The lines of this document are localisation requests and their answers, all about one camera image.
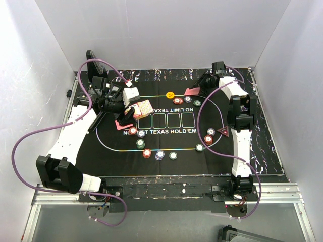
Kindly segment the black red all-in triangle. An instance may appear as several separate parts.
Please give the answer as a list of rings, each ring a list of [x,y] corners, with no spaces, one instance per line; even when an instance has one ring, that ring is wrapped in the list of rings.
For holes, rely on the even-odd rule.
[[[226,137],[229,137],[229,126],[224,126],[222,128],[219,128],[217,130],[220,134],[226,136]]]

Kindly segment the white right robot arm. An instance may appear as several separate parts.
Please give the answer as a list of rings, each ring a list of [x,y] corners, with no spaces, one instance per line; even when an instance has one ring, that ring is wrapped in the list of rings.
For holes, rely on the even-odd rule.
[[[240,80],[234,78],[229,73],[229,68],[223,61],[212,63],[211,70],[206,71],[194,83],[192,89],[213,90],[206,97],[200,109],[218,91],[222,91],[229,100],[227,123],[233,137],[233,155],[219,152],[215,154],[233,159],[228,193],[233,200],[238,201],[252,192],[252,174],[256,174],[250,165],[250,142],[255,125],[257,98],[240,87],[240,84],[244,83],[243,77]]]

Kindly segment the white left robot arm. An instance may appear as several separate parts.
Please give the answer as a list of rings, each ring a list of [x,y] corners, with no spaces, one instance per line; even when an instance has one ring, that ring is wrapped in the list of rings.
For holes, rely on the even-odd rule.
[[[75,167],[81,144],[97,114],[90,109],[79,121],[67,126],[46,156],[39,156],[36,168],[44,187],[71,194],[90,192],[98,202],[107,197],[101,178],[82,173]]]

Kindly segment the red cards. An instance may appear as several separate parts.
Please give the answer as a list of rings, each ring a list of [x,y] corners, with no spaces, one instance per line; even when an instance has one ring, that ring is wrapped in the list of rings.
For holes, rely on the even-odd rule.
[[[115,124],[116,124],[116,128],[117,130],[123,130],[123,129],[126,129],[126,128],[130,128],[132,126],[134,126],[133,124],[128,124],[128,125],[120,125],[119,122],[117,120],[115,120]]]
[[[199,87],[196,87],[196,88],[187,88],[184,92],[184,95],[185,96],[195,96],[195,95],[198,95],[200,92],[200,88]]]

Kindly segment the green poker chip stack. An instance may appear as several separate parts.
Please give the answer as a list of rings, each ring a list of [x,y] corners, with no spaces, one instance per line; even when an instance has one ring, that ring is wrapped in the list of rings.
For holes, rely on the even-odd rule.
[[[171,153],[169,154],[169,158],[170,158],[171,160],[176,160],[176,159],[177,159],[177,157],[178,157],[178,155],[177,155],[177,153],[176,153],[176,152],[171,152]]]

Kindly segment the red chips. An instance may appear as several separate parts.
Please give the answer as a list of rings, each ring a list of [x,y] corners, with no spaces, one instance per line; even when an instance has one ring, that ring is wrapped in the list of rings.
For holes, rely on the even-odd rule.
[[[130,134],[130,135],[135,135],[135,134],[137,134],[137,128],[136,128],[136,127],[131,127],[131,128],[129,129],[129,134]]]
[[[173,99],[173,103],[176,105],[182,104],[183,103],[183,99],[182,98],[174,98]]]
[[[204,143],[206,144],[206,145],[211,145],[212,143],[213,143],[213,138],[212,138],[212,136],[210,136],[210,135],[206,135],[205,137],[204,137]]]

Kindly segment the green chips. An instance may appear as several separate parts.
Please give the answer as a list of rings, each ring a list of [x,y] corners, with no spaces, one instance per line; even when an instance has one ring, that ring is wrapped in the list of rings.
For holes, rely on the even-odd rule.
[[[200,107],[201,106],[201,102],[199,100],[194,100],[193,105],[196,107]]]
[[[136,147],[139,149],[139,150],[142,150],[145,148],[145,141],[143,139],[138,139],[136,141]]]
[[[196,151],[202,152],[204,150],[204,146],[202,144],[197,144],[195,146]]]

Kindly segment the red playing card box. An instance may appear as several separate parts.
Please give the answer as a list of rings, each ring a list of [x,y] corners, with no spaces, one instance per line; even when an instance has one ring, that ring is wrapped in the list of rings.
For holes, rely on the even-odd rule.
[[[125,115],[127,115],[131,110],[134,110],[134,113],[132,114],[132,117],[135,120],[142,119],[144,117],[147,117],[149,114],[154,113],[154,109],[151,106],[151,103],[149,100],[145,100],[142,102],[137,102],[133,105],[130,105],[124,112]]]

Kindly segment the blue chips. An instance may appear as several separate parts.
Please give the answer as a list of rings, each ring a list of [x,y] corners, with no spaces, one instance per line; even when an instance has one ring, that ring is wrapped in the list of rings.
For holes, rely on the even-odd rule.
[[[139,131],[137,132],[137,136],[138,136],[138,137],[140,137],[140,138],[143,138],[143,137],[145,136],[145,134],[146,134],[146,132],[145,132],[145,131],[143,131],[143,130],[139,130]]]
[[[185,96],[185,97],[184,97],[184,101],[185,101],[186,103],[190,103],[190,102],[192,101],[192,98],[191,98],[190,96]]]
[[[208,135],[210,135],[210,136],[214,136],[214,135],[215,135],[215,133],[216,133],[216,132],[215,132],[215,129],[213,129],[213,128],[208,128],[208,129],[207,129],[207,134],[208,134]]]

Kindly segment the yellow big blind button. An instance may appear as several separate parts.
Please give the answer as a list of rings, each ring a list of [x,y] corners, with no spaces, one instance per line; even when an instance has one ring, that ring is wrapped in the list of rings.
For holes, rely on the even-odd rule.
[[[166,93],[166,98],[173,99],[174,97],[175,97],[174,92],[169,91],[169,92]]]

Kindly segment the red poker chip stack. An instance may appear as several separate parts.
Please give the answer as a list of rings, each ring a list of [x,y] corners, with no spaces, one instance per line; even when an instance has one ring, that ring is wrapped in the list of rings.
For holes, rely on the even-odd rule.
[[[151,150],[150,149],[145,149],[143,151],[143,157],[144,158],[149,158],[151,156]]]

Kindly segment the blue poker chip stack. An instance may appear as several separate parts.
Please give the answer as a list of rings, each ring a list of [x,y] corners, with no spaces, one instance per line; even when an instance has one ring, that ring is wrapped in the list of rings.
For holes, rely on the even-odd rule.
[[[164,156],[165,156],[164,151],[158,150],[155,154],[155,159],[158,161],[161,161],[164,158]]]

